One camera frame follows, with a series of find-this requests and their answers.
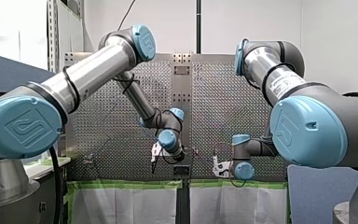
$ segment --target white label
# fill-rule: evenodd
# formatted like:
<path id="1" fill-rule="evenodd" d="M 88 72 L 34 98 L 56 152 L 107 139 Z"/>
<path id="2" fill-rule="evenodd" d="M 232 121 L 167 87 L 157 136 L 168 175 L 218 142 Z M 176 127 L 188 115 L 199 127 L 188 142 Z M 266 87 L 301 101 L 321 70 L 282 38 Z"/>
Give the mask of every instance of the white label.
<path id="1" fill-rule="evenodd" d="M 269 85 L 269 89 L 278 97 L 278 99 L 281 99 L 281 97 L 292 88 L 304 83 L 306 83 L 306 81 L 297 74 L 288 74 L 273 80 L 271 85 Z"/>

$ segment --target light blue joint cover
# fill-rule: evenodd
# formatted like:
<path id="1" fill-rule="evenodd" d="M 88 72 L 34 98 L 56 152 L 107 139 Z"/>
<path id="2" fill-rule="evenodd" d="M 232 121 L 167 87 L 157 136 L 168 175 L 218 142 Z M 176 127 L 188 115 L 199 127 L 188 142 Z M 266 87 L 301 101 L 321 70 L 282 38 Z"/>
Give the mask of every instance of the light blue joint cover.
<path id="1" fill-rule="evenodd" d="M 279 153 L 294 164 L 332 167 L 347 151 L 347 135 L 337 115 L 308 96 L 278 102 L 271 112 L 270 129 Z"/>
<path id="2" fill-rule="evenodd" d="M 149 28 L 143 24 L 132 26 L 133 41 L 139 56 L 148 62 L 156 56 L 156 42 Z"/>
<path id="3" fill-rule="evenodd" d="M 62 121 L 57 109 L 33 96 L 0 100 L 0 158 L 23 159 L 48 150 L 58 139 Z"/>
<path id="4" fill-rule="evenodd" d="M 232 146 L 235 147 L 235 146 L 245 143 L 249 140 L 251 140 L 251 136 L 249 136 L 249 134 L 232 135 Z"/>
<path id="5" fill-rule="evenodd" d="M 171 130 L 164 130 L 158 135 L 159 144 L 168 152 L 176 145 L 176 136 Z"/>
<path id="6" fill-rule="evenodd" d="M 234 175 L 240 180 L 252 179 L 255 175 L 255 168 L 251 163 L 243 161 L 235 167 Z"/>
<path id="7" fill-rule="evenodd" d="M 235 48 L 235 59 L 234 59 L 234 69 L 235 75 L 243 76 L 242 65 L 243 65 L 243 48 L 245 47 L 247 40 L 240 41 L 237 47 Z"/>
<path id="8" fill-rule="evenodd" d="M 180 120 L 185 119 L 185 112 L 179 108 L 171 108 L 170 111 Z"/>

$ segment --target metal post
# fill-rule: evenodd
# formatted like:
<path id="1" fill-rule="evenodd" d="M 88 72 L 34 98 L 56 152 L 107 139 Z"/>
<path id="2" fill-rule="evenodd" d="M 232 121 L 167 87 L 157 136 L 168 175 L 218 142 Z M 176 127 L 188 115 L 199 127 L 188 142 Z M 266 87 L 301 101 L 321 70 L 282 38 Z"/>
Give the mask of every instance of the metal post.
<path id="1" fill-rule="evenodd" d="M 197 53 L 201 54 L 201 0 L 197 0 Z"/>
<path id="2" fill-rule="evenodd" d="M 182 187 L 176 192 L 176 220 L 175 224 L 190 223 L 190 165 L 173 166 L 175 179 L 182 180 Z"/>

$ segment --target black stand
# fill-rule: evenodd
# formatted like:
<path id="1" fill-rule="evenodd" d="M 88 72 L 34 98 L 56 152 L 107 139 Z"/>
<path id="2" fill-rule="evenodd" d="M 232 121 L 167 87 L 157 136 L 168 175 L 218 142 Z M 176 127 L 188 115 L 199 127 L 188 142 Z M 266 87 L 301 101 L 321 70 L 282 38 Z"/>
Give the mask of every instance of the black stand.
<path id="1" fill-rule="evenodd" d="M 190 224 L 190 165 L 174 165 L 175 180 L 182 180 L 182 188 L 176 192 L 175 224 Z"/>

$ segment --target pegboard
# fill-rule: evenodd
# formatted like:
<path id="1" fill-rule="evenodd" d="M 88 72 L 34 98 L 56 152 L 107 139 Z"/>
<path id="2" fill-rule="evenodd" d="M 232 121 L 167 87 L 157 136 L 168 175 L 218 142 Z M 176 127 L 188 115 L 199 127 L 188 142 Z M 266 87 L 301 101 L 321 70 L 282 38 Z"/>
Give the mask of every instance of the pegboard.
<path id="1" fill-rule="evenodd" d="M 189 104 L 182 105 L 189 106 L 184 110 L 191 112 L 185 120 L 189 122 L 188 147 L 197 151 L 192 160 L 192 178 L 214 178 L 213 149 L 218 151 L 220 161 L 230 160 L 230 146 L 221 143 L 230 143 L 236 133 L 253 137 L 263 134 L 269 107 L 260 91 L 250 87 L 243 77 L 234 75 L 234 56 L 191 55 L 190 74 L 183 78 L 174 73 L 177 62 L 173 60 L 171 54 L 158 54 L 154 61 L 139 64 L 132 72 L 151 104 L 161 110 L 177 106 L 177 102 L 172 103 L 175 85 L 184 85 L 182 90 L 191 91 L 186 93 Z M 72 122 L 68 140 L 75 143 L 71 148 L 77 156 L 68 170 L 70 180 L 173 178 L 172 166 L 163 160 L 151 174 L 150 150 L 155 143 L 155 130 L 140 127 L 139 115 L 114 81 L 86 100 Z M 253 158 L 252 164 L 258 180 L 285 177 L 281 158 Z"/>

